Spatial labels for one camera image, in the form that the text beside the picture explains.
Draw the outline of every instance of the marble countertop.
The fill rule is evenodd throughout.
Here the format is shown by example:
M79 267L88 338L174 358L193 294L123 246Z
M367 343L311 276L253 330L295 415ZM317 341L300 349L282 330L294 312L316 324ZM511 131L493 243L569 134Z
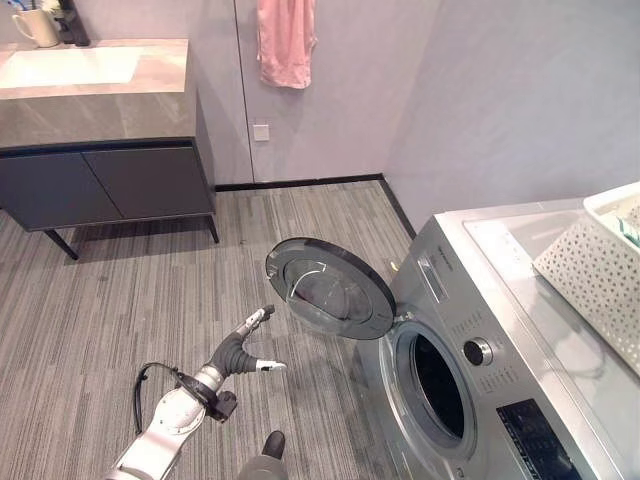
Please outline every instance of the marble countertop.
M60 85L47 87L0 88L0 100L69 95L99 95L110 93L184 92L187 67L186 39L175 40L100 40L95 47L140 47L142 53L128 83ZM77 48L60 44L40 51ZM0 69L19 50L33 50L25 44L0 45Z
M120 46L143 49L128 83L0 88L0 148L193 136L195 87L188 74L188 40L92 44ZM0 46L0 68L24 49Z

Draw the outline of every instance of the laundry basket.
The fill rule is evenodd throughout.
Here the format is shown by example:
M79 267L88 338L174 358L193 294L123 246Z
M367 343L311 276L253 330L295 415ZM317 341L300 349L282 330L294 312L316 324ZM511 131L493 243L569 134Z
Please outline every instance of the laundry basket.
M533 262L640 375L640 182L587 197L586 214Z

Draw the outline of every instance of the sink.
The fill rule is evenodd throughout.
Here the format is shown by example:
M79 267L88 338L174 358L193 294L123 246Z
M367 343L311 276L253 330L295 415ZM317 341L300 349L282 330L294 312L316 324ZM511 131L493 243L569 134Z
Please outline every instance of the sink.
M18 51L0 67L0 88L128 83L142 51L140 47Z

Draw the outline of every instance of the control knob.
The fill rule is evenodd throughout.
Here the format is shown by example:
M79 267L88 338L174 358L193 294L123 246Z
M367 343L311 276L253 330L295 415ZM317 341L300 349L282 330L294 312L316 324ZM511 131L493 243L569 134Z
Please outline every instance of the control knob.
M493 360L491 346L484 338L476 337L464 343L464 356L475 366L489 365Z

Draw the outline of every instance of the floor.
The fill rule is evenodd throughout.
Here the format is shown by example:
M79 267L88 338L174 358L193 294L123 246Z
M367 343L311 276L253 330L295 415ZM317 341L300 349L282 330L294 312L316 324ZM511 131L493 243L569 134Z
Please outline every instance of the floor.
M355 342L306 330L264 272L277 242L313 236L389 281L409 237L381 187L224 192L217 201L218 245L199 219L62 230L77 262L0 212L0 478L101 478L134 438L140 365L195 372L266 303L276 314L248 350L289 369L229 379L236 412L224 425L205 422L172 478L233 479L273 429L287 435L291 479L397 478L367 414ZM145 382L145 424L170 388L160 373Z

